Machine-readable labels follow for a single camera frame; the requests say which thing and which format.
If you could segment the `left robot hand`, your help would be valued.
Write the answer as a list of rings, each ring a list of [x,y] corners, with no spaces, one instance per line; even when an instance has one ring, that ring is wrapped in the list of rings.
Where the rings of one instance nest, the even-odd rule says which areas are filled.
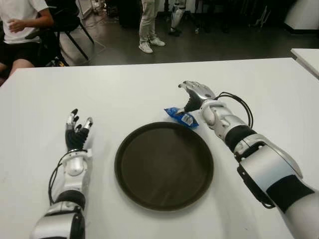
[[[77,124],[78,109],[74,109],[67,118],[65,128],[65,143],[68,151],[83,150],[84,144],[93,125],[93,119],[87,118],[84,125]]]

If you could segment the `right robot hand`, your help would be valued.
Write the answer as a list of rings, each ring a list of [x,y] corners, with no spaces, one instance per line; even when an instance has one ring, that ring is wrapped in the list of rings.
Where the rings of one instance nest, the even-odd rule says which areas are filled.
[[[184,108],[177,111],[177,115],[198,110],[206,101],[212,101],[216,98],[209,87],[195,81],[184,81],[178,87],[183,88],[188,93],[189,100]]]

